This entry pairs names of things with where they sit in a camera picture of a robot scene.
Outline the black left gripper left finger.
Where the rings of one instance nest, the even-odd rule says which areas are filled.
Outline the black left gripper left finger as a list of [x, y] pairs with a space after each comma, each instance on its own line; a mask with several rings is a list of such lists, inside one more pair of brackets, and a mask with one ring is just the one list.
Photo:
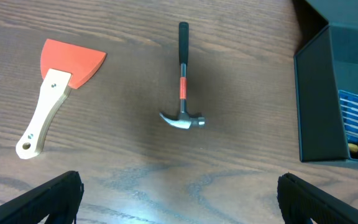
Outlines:
[[0, 205], [0, 223], [76, 223], [83, 194], [80, 174], [68, 171]]

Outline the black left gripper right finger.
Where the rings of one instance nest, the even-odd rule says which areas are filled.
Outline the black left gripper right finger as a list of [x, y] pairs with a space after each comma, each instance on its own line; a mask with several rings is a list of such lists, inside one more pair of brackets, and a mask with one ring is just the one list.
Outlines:
[[358, 209], [291, 173], [278, 178], [277, 200], [286, 224], [358, 224]]

